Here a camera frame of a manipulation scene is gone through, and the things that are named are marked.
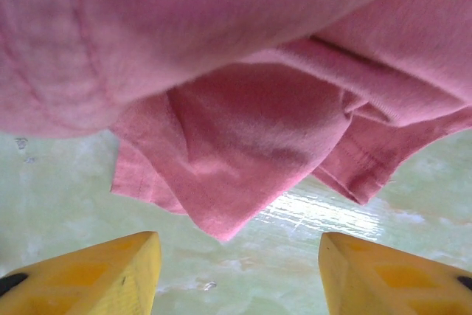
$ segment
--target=black tip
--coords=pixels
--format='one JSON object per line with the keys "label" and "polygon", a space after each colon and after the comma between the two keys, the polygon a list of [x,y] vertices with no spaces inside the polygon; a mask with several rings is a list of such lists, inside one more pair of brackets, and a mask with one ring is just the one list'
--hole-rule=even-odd
{"label": "black tip", "polygon": [[26,273],[15,273],[0,278],[0,297],[28,278]]}
{"label": "black tip", "polygon": [[469,288],[469,291],[472,291],[472,278],[467,276],[458,276],[458,281],[466,288]]}

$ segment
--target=green floor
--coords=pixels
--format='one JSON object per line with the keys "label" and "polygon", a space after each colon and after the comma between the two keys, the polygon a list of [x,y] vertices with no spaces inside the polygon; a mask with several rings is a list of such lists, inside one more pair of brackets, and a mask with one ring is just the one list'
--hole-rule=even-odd
{"label": "green floor", "polygon": [[319,238],[340,231],[472,269],[472,133],[409,160],[367,207],[308,179],[221,244],[188,217],[109,193],[118,143],[104,132],[0,135],[0,276],[142,230],[162,239],[153,314],[327,314]]}

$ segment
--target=towel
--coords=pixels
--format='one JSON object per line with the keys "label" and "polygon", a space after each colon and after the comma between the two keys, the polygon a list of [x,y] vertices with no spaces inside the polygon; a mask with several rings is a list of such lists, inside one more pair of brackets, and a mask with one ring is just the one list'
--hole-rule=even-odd
{"label": "towel", "polygon": [[0,129],[122,140],[112,191],[220,240],[313,174],[365,204],[472,126],[472,0],[0,0]]}

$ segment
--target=pink cloth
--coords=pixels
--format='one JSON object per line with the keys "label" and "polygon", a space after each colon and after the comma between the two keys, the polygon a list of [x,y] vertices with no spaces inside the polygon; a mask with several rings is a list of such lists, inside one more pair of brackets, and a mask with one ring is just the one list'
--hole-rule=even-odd
{"label": "pink cloth", "polygon": [[472,126],[472,0],[0,0],[0,39],[0,129],[112,126],[112,190],[221,240]]}

